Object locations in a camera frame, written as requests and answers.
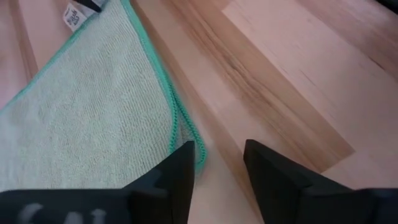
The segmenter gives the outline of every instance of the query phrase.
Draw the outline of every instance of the green stitched edge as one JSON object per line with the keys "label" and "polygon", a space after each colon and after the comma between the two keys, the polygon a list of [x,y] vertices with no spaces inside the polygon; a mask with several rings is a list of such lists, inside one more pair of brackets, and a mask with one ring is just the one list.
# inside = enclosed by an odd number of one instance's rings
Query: green stitched edge
{"label": "green stitched edge", "polygon": [[177,133],[177,125],[178,125],[178,118],[177,118],[177,110],[181,111],[181,114],[185,120],[185,122],[188,124],[188,128],[193,134],[193,137],[195,138],[195,142],[199,148],[199,154],[200,158],[197,160],[196,163],[196,168],[197,170],[201,170],[205,164],[206,157],[207,157],[207,151],[205,148],[205,144],[200,137],[200,134],[194,125],[193,121],[191,120],[191,117],[189,116],[187,109],[184,107],[184,105],[181,102],[180,97],[178,96],[177,91],[175,90],[173,83],[171,82],[169,78],[169,74],[167,73],[166,69],[162,65],[162,63],[159,60],[159,56],[157,55],[154,46],[152,45],[152,42],[150,41],[150,38],[147,35],[147,32],[145,31],[145,28],[142,26],[141,21],[139,20],[136,12],[133,10],[131,7],[131,4],[129,0],[120,0],[124,10],[126,11],[126,14],[133,26],[133,28],[136,30],[138,36],[140,37],[139,40],[141,41],[141,45],[144,48],[144,52],[146,53],[149,61],[151,62],[153,68],[155,69],[155,73],[160,79],[160,82],[164,86],[164,89],[167,91],[167,97],[169,97],[169,101],[172,102],[172,114],[173,114],[173,121],[174,119],[176,120],[175,124],[173,124],[173,130],[172,130],[172,139],[170,142],[170,147],[169,151],[174,152],[175,150],[175,141],[176,139],[176,133]]}
{"label": "green stitched edge", "polygon": [[[197,160],[196,163],[196,168],[197,170],[202,170],[205,160],[207,157],[207,151],[205,148],[205,144],[196,128],[194,125],[193,121],[191,120],[187,110],[185,109],[183,103],[181,102],[180,97],[178,96],[177,91],[175,90],[169,75],[167,71],[165,70],[164,66],[159,60],[159,57],[155,51],[155,48],[153,47],[152,43],[150,42],[150,39],[144,29],[144,27],[141,24],[141,21],[139,20],[136,12],[133,10],[133,8],[130,5],[129,0],[120,0],[121,4],[123,5],[123,8],[131,22],[131,25],[133,28],[135,28],[142,48],[146,52],[146,55],[151,62],[153,68],[155,69],[155,73],[157,77],[160,80],[161,87],[164,91],[164,93],[167,96],[167,101],[169,102],[169,106],[171,109],[172,113],[172,133],[170,137],[170,142],[169,142],[169,153],[174,152],[175,150],[175,142],[177,140],[176,134],[177,134],[177,128],[178,128],[178,117],[177,117],[177,110],[181,111],[181,114],[184,118],[184,121],[188,124],[188,128],[193,134],[193,137],[195,138],[195,143],[197,144],[199,148],[199,154],[200,158]],[[8,109],[15,101],[20,98],[23,94],[26,94],[28,90],[30,90],[33,85],[39,80],[44,72],[51,67],[56,60],[66,51],[69,49],[69,47],[77,40],[77,38],[80,36],[80,34],[86,29],[87,25],[89,24],[90,21],[92,21],[97,14],[93,14],[90,16],[82,25],[81,27],[64,43],[64,45],[55,53],[55,55],[45,64],[45,66],[38,72],[38,74],[35,75],[35,77],[28,83],[28,85],[23,88],[15,97],[12,98],[1,110],[0,110],[0,115]]]}

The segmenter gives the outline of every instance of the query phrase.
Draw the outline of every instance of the cloth tag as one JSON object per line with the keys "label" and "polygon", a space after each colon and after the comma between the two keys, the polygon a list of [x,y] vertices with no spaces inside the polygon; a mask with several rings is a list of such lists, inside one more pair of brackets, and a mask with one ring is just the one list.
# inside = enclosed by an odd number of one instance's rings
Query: cloth tag
{"label": "cloth tag", "polygon": [[81,13],[72,3],[68,3],[67,10],[63,13],[63,21],[75,32],[87,20],[87,17]]}

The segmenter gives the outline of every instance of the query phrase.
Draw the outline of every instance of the wooden floor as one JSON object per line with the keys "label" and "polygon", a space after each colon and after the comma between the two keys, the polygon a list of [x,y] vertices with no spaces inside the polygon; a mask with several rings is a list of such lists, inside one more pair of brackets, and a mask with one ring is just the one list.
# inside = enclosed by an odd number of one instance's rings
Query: wooden floor
{"label": "wooden floor", "polygon": [[[67,1],[9,2],[0,2],[2,104],[70,35]],[[398,187],[397,15],[371,0],[131,4],[209,150],[190,223],[262,222],[246,139],[355,189]]]}

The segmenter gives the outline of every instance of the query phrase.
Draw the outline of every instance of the light green microfiber cloth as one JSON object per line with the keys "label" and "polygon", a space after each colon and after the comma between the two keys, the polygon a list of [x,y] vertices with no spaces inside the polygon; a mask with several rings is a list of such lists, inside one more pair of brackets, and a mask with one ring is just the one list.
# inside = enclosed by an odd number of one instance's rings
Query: light green microfiber cloth
{"label": "light green microfiber cloth", "polygon": [[120,188],[195,140],[128,0],[109,0],[0,111],[0,190]]}

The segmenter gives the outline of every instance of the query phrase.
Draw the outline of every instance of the hardwood floor plank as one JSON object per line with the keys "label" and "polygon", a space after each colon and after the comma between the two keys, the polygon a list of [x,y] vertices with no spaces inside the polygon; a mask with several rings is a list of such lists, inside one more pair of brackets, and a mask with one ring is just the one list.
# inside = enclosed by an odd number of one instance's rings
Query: hardwood floor plank
{"label": "hardwood floor plank", "polygon": [[391,174],[394,170],[380,165],[381,162],[368,153],[355,152],[322,174],[352,189],[398,187],[397,175]]}
{"label": "hardwood floor plank", "polygon": [[[170,76],[209,150],[205,170],[194,191],[190,223],[262,223],[241,151],[198,94],[197,89],[201,86],[192,85],[191,80],[188,79],[187,73],[191,73],[192,68],[195,67],[186,67],[189,65],[186,57],[185,66],[181,67],[181,61],[176,60],[164,39],[170,40],[172,37],[179,36],[178,42],[184,46],[181,49],[190,49],[194,47],[193,43],[187,42],[188,37],[182,30],[176,31],[179,30],[178,24],[173,22],[171,15],[167,14],[160,1],[131,2],[169,68]],[[169,38],[167,35],[160,36],[159,29],[167,30],[171,36]]]}
{"label": "hardwood floor plank", "polygon": [[30,44],[29,36],[26,31],[25,21],[22,16],[19,1],[10,2],[10,13],[14,22],[16,30],[17,42],[22,55],[22,61],[25,67],[26,79],[29,82],[33,76],[38,72],[36,58],[34,57],[32,45]]}
{"label": "hardwood floor plank", "polygon": [[398,15],[370,0],[297,1],[398,81]]}
{"label": "hardwood floor plank", "polygon": [[67,0],[19,0],[26,32],[40,70],[68,40],[72,31],[62,20]]}
{"label": "hardwood floor plank", "polygon": [[166,1],[214,63],[222,80],[264,126],[319,172],[353,150],[211,1]]}
{"label": "hardwood floor plank", "polygon": [[11,12],[10,1],[0,1],[0,109],[26,86],[29,76]]}
{"label": "hardwood floor plank", "polygon": [[355,151],[398,159],[391,75],[296,0],[234,0],[223,13]]}

